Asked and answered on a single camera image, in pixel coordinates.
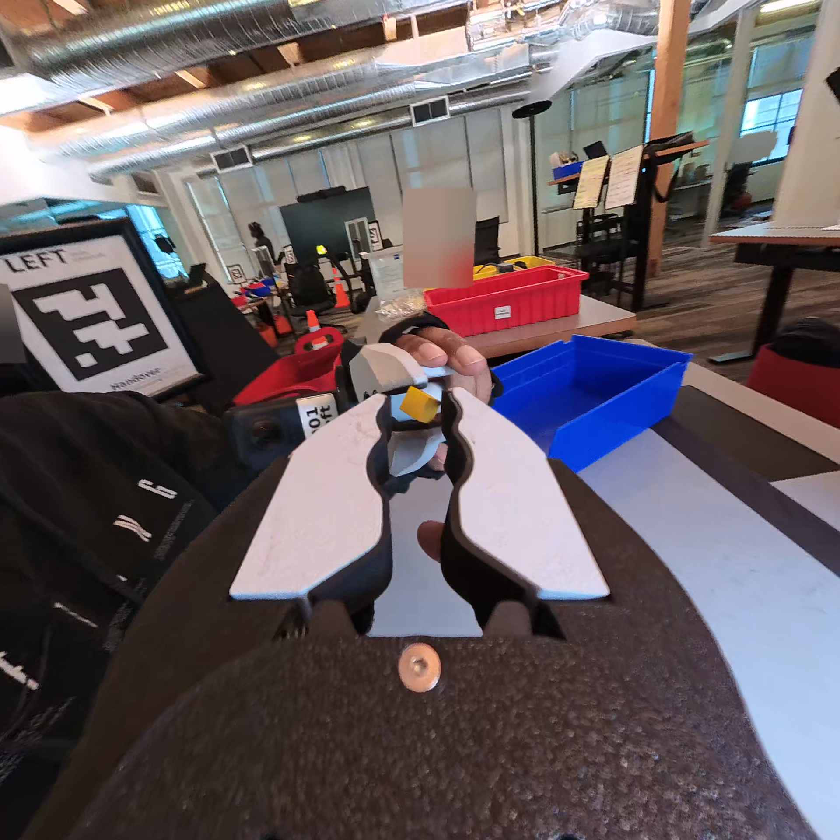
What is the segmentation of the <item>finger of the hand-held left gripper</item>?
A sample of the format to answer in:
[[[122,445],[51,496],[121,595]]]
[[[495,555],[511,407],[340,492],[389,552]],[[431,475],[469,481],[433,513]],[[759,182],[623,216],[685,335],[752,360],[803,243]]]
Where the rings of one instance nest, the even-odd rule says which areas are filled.
[[[444,441],[442,434],[393,434],[390,436],[391,476],[406,476],[423,468]]]
[[[350,361],[350,383],[362,402],[378,394],[405,392],[411,386],[424,389],[428,377],[411,354],[394,344],[366,344]]]

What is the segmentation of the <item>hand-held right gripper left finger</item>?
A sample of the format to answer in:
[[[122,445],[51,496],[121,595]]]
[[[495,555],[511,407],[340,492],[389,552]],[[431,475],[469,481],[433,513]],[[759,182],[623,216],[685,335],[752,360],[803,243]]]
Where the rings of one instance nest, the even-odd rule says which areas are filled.
[[[288,458],[228,590],[236,602],[287,602],[305,621],[342,604],[358,634],[392,581],[387,445],[392,413],[374,395]]]

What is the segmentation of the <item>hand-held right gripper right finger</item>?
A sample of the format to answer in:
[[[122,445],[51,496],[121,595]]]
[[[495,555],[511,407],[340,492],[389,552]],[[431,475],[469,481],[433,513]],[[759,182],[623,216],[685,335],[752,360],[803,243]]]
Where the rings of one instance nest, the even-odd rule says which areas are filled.
[[[453,489],[440,547],[450,588],[487,630],[528,622],[560,636],[550,607],[600,601],[610,588],[543,451],[462,387],[444,394],[446,473]]]

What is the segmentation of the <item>small yellow block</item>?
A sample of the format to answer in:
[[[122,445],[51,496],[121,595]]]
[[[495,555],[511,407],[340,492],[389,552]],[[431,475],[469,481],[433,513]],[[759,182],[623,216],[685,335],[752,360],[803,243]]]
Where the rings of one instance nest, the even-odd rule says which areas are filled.
[[[396,398],[394,417],[401,422],[431,424],[440,412],[442,394],[435,383],[429,383],[427,388],[412,385],[404,395]]]

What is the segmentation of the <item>blue plastic bin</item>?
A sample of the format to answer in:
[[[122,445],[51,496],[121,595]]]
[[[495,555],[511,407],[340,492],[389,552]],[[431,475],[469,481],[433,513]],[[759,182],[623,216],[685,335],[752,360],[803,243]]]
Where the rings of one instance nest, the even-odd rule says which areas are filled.
[[[575,335],[497,366],[495,408],[578,474],[671,414],[691,359]]]

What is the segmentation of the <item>person's left hand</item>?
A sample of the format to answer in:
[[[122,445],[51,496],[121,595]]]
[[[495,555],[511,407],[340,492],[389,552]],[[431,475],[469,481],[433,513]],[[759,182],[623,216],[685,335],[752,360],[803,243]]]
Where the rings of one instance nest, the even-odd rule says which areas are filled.
[[[408,352],[423,368],[448,367],[454,372],[451,381],[490,404],[493,380],[486,358],[456,333],[439,327],[424,327],[404,332],[395,346]]]

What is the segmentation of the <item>clear plastic bag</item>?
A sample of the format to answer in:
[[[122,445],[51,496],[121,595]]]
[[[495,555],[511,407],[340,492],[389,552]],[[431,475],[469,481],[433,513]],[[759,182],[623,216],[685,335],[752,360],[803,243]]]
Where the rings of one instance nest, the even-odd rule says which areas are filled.
[[[388,299],[378,297],[372,306],[375,319],[386,327],[427,312],[425,295],[417,290],[406,290],[406,293]]]

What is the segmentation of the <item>clear plastic package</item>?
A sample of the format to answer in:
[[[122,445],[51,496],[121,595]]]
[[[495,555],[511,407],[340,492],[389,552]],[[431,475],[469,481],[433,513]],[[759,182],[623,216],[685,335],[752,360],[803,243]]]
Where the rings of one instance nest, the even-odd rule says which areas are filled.
[[[375,295],[379,301],[390,301],[404,294],[406,288],[402,245],[365,252],[362,257],[370,268]]]

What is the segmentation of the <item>black board panel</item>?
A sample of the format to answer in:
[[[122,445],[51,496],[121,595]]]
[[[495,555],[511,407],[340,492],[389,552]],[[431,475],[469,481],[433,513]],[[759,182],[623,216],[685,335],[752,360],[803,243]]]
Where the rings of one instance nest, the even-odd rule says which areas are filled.
[[[167,292],[208,375],[191,394],[207,413],[220,417],[237,394],[277,361],[277,354],[205,264],[193,265],[187,279],[171,284]]]

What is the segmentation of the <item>red ribbed plastic bin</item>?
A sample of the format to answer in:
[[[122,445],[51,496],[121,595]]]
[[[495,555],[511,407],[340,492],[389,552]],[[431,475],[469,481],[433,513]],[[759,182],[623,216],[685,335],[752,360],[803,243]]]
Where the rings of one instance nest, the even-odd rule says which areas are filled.
[[[575,315],[589,273],[564,266],[517,269],[469,287],[425,290],[427,311],[468,338]]]

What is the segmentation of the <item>large black screen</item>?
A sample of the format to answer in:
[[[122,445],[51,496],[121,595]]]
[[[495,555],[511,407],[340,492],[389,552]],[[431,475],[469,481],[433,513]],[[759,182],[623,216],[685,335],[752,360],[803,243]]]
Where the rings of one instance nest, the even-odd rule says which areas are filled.
[[[321,257],[318,247],[336,259],[357,259],[371,250],[369,228],[376,214],[368,187],[334,187],[312,193],[305,202],[280,206],[291,251],[299,264]]]

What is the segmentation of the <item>yellow plastic bin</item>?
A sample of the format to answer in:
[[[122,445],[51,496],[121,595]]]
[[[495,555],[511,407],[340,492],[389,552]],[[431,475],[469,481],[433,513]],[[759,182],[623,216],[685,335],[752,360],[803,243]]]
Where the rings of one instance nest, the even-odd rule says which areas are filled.
[[[486,280],[488,278],[497,277],[498,275],[506,275],[515,271],[530,270],[542,267],[556,267],[556,263],[551,259],[537,257],[533,255],[520,256],[502,260],[497,263],[486,263],[474,267],[474,281]]]

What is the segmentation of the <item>black standing desk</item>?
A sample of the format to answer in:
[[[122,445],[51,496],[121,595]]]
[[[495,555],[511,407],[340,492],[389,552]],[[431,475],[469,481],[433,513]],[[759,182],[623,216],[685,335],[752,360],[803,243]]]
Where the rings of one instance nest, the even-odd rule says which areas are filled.
[[[620,303],[622,295],[627,295],[631,312],[647,309],[646,263],[652,198],[667,204],[678,174],[674,165],[708,144],[708,140],[695,140],[692,132],[645,143],[635,204],[603,213],[597,213],[596,208],[581,211],[575,240],[546,247],[544,256],[573,259],[583,271],[590,273],[591,284],[601,280],[606,292],[616,293],[616,303]]]

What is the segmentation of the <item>white flip chart board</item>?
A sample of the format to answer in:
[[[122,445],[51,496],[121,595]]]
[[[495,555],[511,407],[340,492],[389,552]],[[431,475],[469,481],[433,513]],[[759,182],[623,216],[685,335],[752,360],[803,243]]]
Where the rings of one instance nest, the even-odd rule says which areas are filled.
[[[644,144],[639,144],[611,158],[604,200],[606,211],[635,204],[644,151]]]
[[[583,211],[598,207],[610,162],[611,157],[604,154],[583,163],[574,195],[574,210]]]

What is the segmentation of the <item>black floor lamp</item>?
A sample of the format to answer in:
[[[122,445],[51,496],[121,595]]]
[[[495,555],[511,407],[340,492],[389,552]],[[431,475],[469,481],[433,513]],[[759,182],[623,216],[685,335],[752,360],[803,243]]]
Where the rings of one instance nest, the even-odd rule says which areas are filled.
[[[516,120],[526,120],[528,124],[528,166],[530,175],[530,206],[532,221],[532,245],[535,256],[540,255],[539,240],[539,189],[537,164],[537,117],[552,107],[551,100],[537,100],[522,104],[512,112]]]

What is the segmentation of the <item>red fabric bin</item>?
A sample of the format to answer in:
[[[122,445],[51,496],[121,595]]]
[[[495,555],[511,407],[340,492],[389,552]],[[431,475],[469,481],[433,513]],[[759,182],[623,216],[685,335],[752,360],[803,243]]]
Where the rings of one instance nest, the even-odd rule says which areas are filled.
[[[792,360],[765,345],[757,353],[747,387],[778,403],[839,428],[839,370]]]

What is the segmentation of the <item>black bag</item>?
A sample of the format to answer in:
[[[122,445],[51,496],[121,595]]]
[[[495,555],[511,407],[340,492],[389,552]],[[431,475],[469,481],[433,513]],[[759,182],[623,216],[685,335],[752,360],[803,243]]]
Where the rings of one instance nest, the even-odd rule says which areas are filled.
[[[839,369],[839,327],[820,318],[804,318],[787,325],[768,347],[790,361]]]

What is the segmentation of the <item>wooden top desk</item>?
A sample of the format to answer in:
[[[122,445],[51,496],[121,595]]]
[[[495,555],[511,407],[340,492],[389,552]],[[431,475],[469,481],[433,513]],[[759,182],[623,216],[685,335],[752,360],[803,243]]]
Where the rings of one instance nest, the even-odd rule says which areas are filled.
[[[753,361],[780,327],[796,270],[815,270],[838,275],[839,233],[831,227],[779,227],[771,223],[733,228],[711,234],[711,245],[734,246],[734,262],[771,269],[763,305],[748,351],[711,356],[708,362],[722,366]]]

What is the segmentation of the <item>wooden pillar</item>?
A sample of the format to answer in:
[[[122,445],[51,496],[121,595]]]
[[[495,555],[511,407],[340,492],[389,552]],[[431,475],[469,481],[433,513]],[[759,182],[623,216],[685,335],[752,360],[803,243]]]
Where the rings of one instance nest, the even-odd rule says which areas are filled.
[[[691,1],[659,3],[654,97],[650,137],[677,134]],[[655,277],[662,260],[667,204],[652,198],[647,242],[646,277]]]

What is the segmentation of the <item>silver round air duct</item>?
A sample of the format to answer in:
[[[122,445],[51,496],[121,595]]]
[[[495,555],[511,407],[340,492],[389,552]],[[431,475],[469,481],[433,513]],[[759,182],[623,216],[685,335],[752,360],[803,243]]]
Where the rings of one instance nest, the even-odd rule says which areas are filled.
[[[28,147],[45,163],[105,161],[107,172],[126,172],[178,154],[222,151],[283,130],[364,119],[436,95],[518,81],[530,65],[503,66],[498,56],[425,66],[344,59],[326,72],[283,70],[32,134]]]

